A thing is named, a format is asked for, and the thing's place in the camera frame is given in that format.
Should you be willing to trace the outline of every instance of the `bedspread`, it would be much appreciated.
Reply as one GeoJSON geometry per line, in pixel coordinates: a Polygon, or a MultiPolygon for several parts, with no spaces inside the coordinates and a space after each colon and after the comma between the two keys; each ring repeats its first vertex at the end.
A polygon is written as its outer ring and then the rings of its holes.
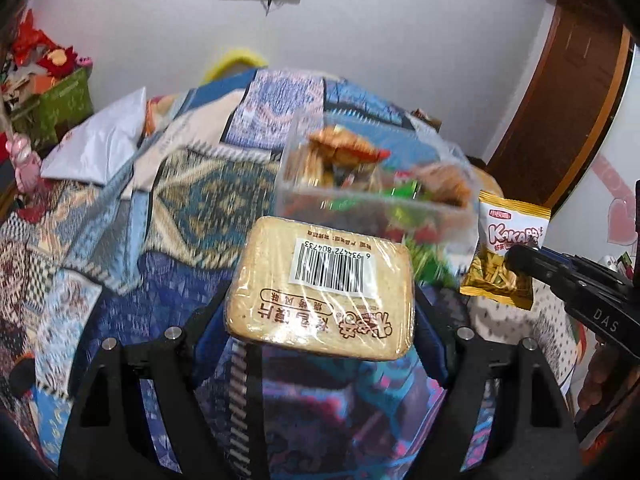
{"type": "MultiPolygon", "coordinates": [[[[189,121],[192,110],[215,111],[218,99],[238,90],[244,97],[215,142],[164,146],[151,191],[129,183],[136,182],[136,160],[167,142],[164,131],[146,139],[105,187],[57,183],[39,224],[12,215],[0,228],[0,401],[53,465],[74,393],[100,342],[148,341],[184,324],[231,276],[251,225],[272,211],[278,154],[296,111],[326,110],[400,126],[418,138],[435,135],[346,80],[267,69],[188,92],[175,121],[189,121]],[[9,373],[31,354],[36,384],[18,399],[9,373]]],[[[255,466],[249,459],[255,433],[234,416],[251,395],[234,380],[234,367],[249,375],[261,368],[262,437],[270,475],[282,480],[402,478],[445,395],[414,348],[399,360],[369,363],[247,347],[228,337],[217,316],[196,354],[198,402],[241,478],[255,466]]],[[[159,460],[179,470],[153,386],[143,381],[142,389],[159,460]]],[[[488,384],[462,467],[482,458],[494,393],[488,384]]]]}

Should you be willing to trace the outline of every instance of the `rectangular snack package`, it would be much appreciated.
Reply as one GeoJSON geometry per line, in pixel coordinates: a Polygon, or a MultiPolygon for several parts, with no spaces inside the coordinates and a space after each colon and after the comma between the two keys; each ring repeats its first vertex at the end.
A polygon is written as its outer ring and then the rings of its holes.
{"type": "Polygon", "coordinates": [[[531,310],[530,276],[508,270],[504,255],[516,244],[542,247],[551,210],[480,192],[479,242],[469,271],[460,286],[466,296],[485,296],[500,303],[531,310]]]}
{"type": "Polygon", "coordinates": [[[262,217],[229,288],[225,323],[240,339],[398,359],[414,341],[409,251],[380,238],[262,217]]]}

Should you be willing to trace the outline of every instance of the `white barcode sticker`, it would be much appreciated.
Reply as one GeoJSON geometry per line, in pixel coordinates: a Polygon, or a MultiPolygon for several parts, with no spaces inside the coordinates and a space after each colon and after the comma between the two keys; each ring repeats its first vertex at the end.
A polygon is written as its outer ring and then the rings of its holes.
{"type": "Polygon", "coordinates": [[[289,283],[345,296],[376,298],[376,263],[372,253],[296,238],[289,283]]]}

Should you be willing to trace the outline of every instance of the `metal bolt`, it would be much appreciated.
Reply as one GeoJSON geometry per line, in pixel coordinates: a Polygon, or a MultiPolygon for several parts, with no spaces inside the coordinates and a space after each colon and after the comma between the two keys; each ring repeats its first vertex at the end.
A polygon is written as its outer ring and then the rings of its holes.
{"type": "Polygon", "coordinates": [[[524,346],[524,348],[526,348],[527,350],[535,350],[536,348],[538,348],[538,343],[536,343],[535,339],[526,337],[522,340],[522,346],[524,346]]]}
{"type": "Polygon", "coordinates": [[[460,339],[464,339],[465,341],[469,341],[470,339],[473,339],[473,336],[476,335],[476,333],[471,330],[468,326],[461,326],[457,331],[456,334],[458,334],[458,337],[460,339]]]}
{"type": "Polygon", "coordinates": [[[102,342],[102,348],[104,348],[105,350],[113,350],[114,348],[116,348],[117,344],[118,342],[116,341],[116,338],[108,337],[102,342]]]}
{"type": "Polygon", "coordinates": [[[179,326],[170,326],[164,331],[164,337],[167,339],[178,339],[182,335],[182,329],[179,326]]]}

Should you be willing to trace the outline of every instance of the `heart decoration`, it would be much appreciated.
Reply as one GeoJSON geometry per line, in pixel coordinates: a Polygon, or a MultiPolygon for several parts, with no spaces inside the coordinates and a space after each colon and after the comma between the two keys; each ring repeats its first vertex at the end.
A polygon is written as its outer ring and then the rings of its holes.
{"type": "Polygon", "coordinates": [[[609,233],[607,242],[622,246],[635,243],[638,238],[636,222],[629,218],[626,203],[621,198],[615,198],[609,206],[609,233]]]}

